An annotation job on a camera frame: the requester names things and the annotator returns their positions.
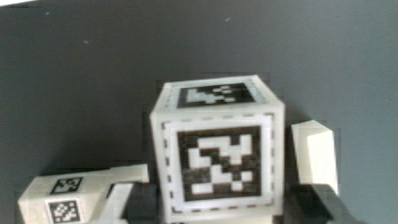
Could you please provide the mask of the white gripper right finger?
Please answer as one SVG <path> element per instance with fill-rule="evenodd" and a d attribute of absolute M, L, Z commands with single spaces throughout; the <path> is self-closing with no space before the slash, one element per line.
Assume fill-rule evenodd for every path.
<path fill-rule="evenodd" d="M 297 224 L 355 224 L 355 218 L 327 184 L 293 187 Z"/>

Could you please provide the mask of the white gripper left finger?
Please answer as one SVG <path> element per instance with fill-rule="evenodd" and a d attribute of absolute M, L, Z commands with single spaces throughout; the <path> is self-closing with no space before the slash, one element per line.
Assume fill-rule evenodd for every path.
<path fill-rule="evenodd" d="M 117 183 L 103 210 L 103 224 L 156 224 L 158 191 L 153 184 Z"/>

